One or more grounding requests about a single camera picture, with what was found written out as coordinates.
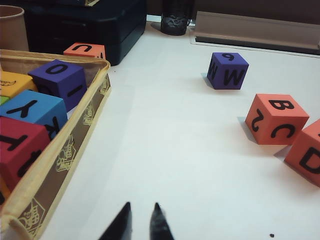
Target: alphabet block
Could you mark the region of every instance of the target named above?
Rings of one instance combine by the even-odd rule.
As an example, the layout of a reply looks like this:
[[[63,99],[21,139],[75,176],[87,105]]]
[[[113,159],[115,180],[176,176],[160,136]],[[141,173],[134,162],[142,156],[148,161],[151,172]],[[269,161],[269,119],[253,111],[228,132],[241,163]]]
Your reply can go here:
[[[106,59],[105,46],[91,43],[76,42],[67,48],[63,55],[82,56]]]
[[[1,96],[12,99],[24,90],[38,92],[31,76],[9,71],[1,72]]]
[[[67,122],[67,111],[62,98],[25,90],[0,106],[1,115],[45,126],[50,139]]]
[[[284,162],[320,187],[320,119],[299,133]]]
[[[0,117],[0,174],[12,191],[50,143],[44,126]]]
[[[6,200],[10,196],[10,190],[4,179],[0,176],[0,208],[5,204]]]
[[[239,53],[212,53],[207,78],[214,89],[241,89],[249,64]]]
[[[308,114],[288,94],[256,94],[245,123],[261,145],[291,145]]]
[[[5,102],[9,101],[10,98],[6,96],[0,96],[0,105],[4,104]]]
[[[67,111],[78,105],[87,90],[82,66],[53,60],[28,73],[40,93],[62,98]]]

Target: yellow block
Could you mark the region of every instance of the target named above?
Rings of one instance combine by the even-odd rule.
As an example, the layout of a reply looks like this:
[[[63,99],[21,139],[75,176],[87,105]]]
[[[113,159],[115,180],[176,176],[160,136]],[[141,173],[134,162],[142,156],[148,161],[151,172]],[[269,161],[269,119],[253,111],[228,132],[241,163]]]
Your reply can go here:
[[[25,74],[1,71],[0,74],[0,95],[12,99],[24,90],[38,92],[32,77]]]
[[[10,190],[8,189],[5,181],[0,176],[0,208],[5,203],[10,195]]]

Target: black case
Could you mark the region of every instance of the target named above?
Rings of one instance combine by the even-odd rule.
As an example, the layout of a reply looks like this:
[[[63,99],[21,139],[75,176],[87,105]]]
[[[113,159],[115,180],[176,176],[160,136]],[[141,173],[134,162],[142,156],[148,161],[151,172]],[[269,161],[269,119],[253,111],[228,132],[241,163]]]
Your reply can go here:
[[[100,0],[92,7],[54,1],[0,0],[24,9],[31,52],[63,54],[75,42],[99,44],[111,65],[117,65],[145,31],[145,0]]]

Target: beige tray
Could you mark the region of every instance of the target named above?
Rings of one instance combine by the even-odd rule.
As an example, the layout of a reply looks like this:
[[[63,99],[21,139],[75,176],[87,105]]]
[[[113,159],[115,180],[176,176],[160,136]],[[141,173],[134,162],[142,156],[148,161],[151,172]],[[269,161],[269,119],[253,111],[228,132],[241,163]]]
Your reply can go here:
[[[54,59],[83,66],[88,89],[70,119],[45,148],[1,209],[1,240],[36,240],[55,211],[98,120],[111,86],[110,63],[78,57],[0,50],[4,71],[26,74]]]

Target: letter w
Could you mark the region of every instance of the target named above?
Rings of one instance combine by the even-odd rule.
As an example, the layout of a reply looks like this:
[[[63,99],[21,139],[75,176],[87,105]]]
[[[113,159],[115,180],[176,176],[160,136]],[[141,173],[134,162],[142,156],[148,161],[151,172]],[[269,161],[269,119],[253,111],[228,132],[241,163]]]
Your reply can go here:
[[[244,75],[245,73],[245,70],[241,70],[240,72],[240,75],[237,76],[237,70],[233,70],[231,75],[229,76],[229,70],[225,70],[225,73],[224,73],[224,85],[227,86],[230,81],[233,79],[233,84],[234,85],[238,85],[238,83],[240,82],[240,79],[242,78],[242,76]]]

